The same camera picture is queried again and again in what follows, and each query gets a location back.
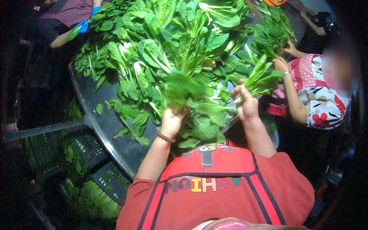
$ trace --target red flower pattern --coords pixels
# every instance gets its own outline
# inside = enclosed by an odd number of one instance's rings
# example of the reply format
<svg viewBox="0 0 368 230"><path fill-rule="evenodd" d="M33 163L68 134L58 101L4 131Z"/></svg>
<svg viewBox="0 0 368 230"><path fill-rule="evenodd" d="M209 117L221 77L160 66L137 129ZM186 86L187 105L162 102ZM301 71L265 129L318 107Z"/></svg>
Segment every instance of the red flower pattern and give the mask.
<svg viewBox="0 0 368 230"><path fill-rule="evenodd" d="M327 114L322 113L321 117L318 114L314 114L312 119L315 121L314 126L316 127L327 127L330 123L327 121Z"/></svg>
<svg viewBox="0 0 368 230"><path fill-rule="evenodd" d="M335 103L337 104L337 108L340 110L340 113L344 116L345 106L344 103L336 96L335 94Z"/></svg>

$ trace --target red apron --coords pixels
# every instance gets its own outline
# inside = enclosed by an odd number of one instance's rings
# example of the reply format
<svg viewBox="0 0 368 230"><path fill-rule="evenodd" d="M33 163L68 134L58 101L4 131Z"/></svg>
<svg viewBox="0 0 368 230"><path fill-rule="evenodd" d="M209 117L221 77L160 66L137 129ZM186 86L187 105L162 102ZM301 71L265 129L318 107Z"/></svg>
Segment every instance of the red apron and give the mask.
<svg viewBox="0 0 368 230"><path fill-rule="evenodd" d="M304 89L307 87L320 86L320 87L328 87L326 82L321 80L316 80L314 78L313 70L312 70L312 60L313 58L320 56L319 54L307 54L302 58L295 59L289 62L289 68L291 75L293 77L293 82L296 90ZM285 86L283 84L279 84L278 89L272 93L273 98L277 99L285 99ZM267 112L272 115L286 117L286 106L269 104Z"/></svg>
<svg viewBox="0 0 368 230"><path fill-rule="evenodd" d="M253 153L222 144L203 145L175 158L153 188L138 229L155 229L168 180L182 177L245 177L268 224L286 225L281 211L258 169Z"/></svg>

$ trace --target stainless steel table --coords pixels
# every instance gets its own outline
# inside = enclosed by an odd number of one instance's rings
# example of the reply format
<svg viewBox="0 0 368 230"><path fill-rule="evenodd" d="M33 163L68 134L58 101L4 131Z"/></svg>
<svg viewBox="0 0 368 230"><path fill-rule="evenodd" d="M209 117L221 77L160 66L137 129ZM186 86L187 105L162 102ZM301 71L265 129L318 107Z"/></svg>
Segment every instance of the stainless steel table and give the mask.
<svg viewBox="0 0 368 230"><path fill-rule="evenodd" d="M248 3L252 6L252 12L248 15L249 23L251 26L254 26L260 21L262 16L254 7L254 5L257 4L257 1L248 0ZM290 18L296 31L296 37L300 40L305 30L305 24L300 20L299 16L296 16L297 12L287 3L283 4L281 9L283 9L286 15ZM105 83L96 91L96 83L92 78L85 78L83 75L76 76L74 62L69 64L69 71L78 100L82 105L90 125L112 158L127 173L127 175L133 179L149 149L149 146L142 146L136 140L132 139L130 135L124 135L117 139L113 138L119 132L119 129L123 127L123 124L114 110L108 110L105 101L118 99L116 95L116 82L110 86ZM232 84L227 84L226 88L231 91L234 86ZM99 103L104 105L101 116L94 111ZM234 106L232 99L228 106ZM229 124L223 128L222 133L225 133L233 124L236 123L237 120L237 117L233 118ZM148 138L150 141L155 139L156 126L151 120L148 121L143 136Z"/></svg>

